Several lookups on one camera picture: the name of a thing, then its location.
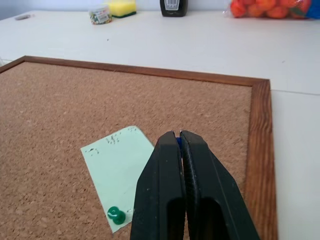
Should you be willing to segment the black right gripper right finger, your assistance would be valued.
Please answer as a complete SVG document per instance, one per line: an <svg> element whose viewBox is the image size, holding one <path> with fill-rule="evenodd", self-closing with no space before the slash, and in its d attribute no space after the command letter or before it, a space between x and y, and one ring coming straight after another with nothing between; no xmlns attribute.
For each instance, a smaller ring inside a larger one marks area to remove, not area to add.
<svg viewBox="0 0 320 240"><path fill-rule="evenodd" d="M258 240L259 234L232 175L205 140L180 132L186 213L191 240Z"/></svg>

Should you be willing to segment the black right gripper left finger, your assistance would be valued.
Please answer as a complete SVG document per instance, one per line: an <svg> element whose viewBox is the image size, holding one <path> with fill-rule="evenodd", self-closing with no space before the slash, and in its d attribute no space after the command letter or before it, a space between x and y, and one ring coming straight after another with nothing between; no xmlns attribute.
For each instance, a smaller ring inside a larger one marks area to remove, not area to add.
<svg viewBox="0 0 320 240"><path fill-rule="evenodd" d="M174 132L163 134L140 174L130 239L182 240L186 215L182 157Z"/></svg>

